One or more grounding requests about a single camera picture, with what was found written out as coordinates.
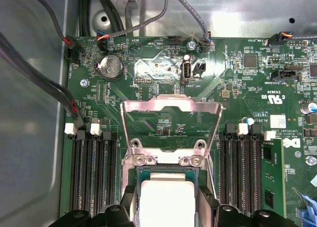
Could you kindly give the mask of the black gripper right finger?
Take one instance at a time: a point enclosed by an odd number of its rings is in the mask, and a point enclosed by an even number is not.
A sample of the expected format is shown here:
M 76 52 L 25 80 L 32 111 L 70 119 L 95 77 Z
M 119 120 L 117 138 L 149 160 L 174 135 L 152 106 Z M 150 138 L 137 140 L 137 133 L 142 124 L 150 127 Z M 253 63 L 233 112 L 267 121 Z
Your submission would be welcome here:
M 198 187 L 197 224 L 200 227 L 295 227 L 296 224 L 269 210 L 250 216 L 228 204 L 219 204 L 207 186 Z

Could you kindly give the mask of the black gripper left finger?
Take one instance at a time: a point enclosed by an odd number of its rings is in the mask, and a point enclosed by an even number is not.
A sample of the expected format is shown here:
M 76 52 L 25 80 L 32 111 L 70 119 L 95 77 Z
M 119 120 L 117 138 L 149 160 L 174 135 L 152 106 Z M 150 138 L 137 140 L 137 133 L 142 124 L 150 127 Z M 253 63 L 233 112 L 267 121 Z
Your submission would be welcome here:
M 51 224 L 52 227 L 134 227 L 137 211 L 137 189 L 125 188 L 118 205 L 109 205 L 103 212 L 92 217 L 88 211 L 71 211 Z

